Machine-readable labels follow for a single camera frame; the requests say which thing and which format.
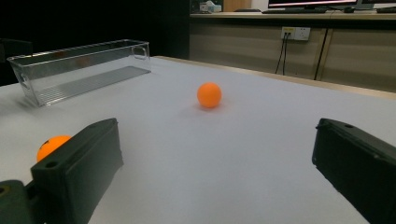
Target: wall outlet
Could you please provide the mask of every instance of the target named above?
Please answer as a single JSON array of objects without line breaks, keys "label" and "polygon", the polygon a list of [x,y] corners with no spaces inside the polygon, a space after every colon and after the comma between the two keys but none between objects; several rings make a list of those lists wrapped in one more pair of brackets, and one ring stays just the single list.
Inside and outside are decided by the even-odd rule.
[{"label": "wall outlet", "polygon": [[280,38],[285,38],[285,34],[289,33],[288,39],[294,39],[295,27],[284,26],[282,27],[282,33],[280,34]]},{"label": "wall outlet", "polygon": [[311,28],[309,27],[296,27],[294,33],[295,40],[308,40]]}]

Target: transparent plastic bin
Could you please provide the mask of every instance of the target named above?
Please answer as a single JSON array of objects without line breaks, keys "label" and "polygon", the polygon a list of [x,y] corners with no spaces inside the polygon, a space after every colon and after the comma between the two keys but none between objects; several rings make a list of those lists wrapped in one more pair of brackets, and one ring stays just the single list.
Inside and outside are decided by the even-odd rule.
[{"label": "transparent plastic bin", "polygon": [[7,60],[25,96],[37,106],[150,72],[149,42],[129,39]]}]

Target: white table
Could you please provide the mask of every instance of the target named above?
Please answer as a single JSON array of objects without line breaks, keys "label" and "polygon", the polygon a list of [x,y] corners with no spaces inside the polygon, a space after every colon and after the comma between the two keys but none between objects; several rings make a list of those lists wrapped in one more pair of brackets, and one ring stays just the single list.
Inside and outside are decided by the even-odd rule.
[{"label": "white table", "polygon": [[[1,87],[0,180],[27,184],[48,138],[116,118],[125,165],[90,223],[367,223],[312,164],[315,127],[337,119],[395,146],[394,94],[151,62],[151,74],[48,107]],[[207,81],[222,88],[215,109],[196,100]]]}]

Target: computer screen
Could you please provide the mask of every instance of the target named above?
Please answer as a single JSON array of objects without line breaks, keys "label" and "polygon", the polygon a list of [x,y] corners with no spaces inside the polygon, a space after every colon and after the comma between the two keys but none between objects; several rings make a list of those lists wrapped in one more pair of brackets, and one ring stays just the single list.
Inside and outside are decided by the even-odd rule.
[{"label": "computer screen", "polygon": [[268,0],[268,8],[275,7],[331,7],[341,5],[355,5],[357,0]]},{"label": "computer screen", "polygon": [[396,3],[396,0],[362,0],[363,4]]}]

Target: orange ball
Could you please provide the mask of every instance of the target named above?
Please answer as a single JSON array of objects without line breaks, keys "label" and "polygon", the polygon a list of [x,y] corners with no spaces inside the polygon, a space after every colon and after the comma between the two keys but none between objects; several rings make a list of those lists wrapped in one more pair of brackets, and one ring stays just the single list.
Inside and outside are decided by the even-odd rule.
[{"label": "orange ball", "polygon": [[37,152],[37,161],[41,161],[46,158],[51,152],[55,151],[56,148],[67,142],[71,136],[69,135],[59,135],[51,137],[47,142],[45,142]]},{"label": "orange ball", "polygon": [[221,88],[216,83],[206,82],[198,89],[197,98],[202,106],[215,107],[221,100]]}]

